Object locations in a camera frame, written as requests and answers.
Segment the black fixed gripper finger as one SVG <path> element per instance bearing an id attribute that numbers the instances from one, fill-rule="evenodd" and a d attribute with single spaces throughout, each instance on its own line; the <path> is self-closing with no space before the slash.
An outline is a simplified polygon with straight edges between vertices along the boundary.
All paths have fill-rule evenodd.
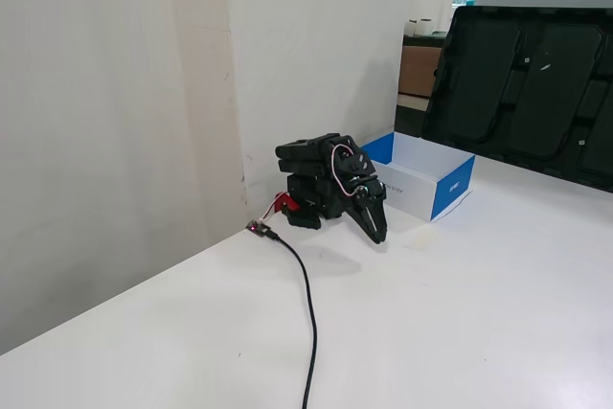
<path id="1" fill-rule="evenodd" d="M 380 243 L 379 224 L 369 208 L 351 207 L 347 210 L 347 214 L 373 243 Z"/>

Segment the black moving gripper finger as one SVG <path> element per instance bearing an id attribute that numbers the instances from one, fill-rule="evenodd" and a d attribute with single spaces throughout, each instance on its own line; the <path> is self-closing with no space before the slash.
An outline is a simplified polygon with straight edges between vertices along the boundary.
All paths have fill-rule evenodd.
<path id="1" fill-rule="evenodd" d="M 354 207 L 369 208 L 379 224 L 380 241 L 384 241 L 387 236 L 387 220 L 384 212 L 383 202 L 386 199 L 384 186 L 360 186 L 355 194 Z"/>

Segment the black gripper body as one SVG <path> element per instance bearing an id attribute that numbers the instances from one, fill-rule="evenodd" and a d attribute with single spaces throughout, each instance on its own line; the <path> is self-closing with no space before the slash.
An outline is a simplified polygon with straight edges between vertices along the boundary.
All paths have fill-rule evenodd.
<path id="1" fill-rule="evenodd" d="M 327 206 L 334 211 L 354 207 L 360 186 L 383 186 L 368 154 L 351 136 L 333 133 L 326 140 Z"/>

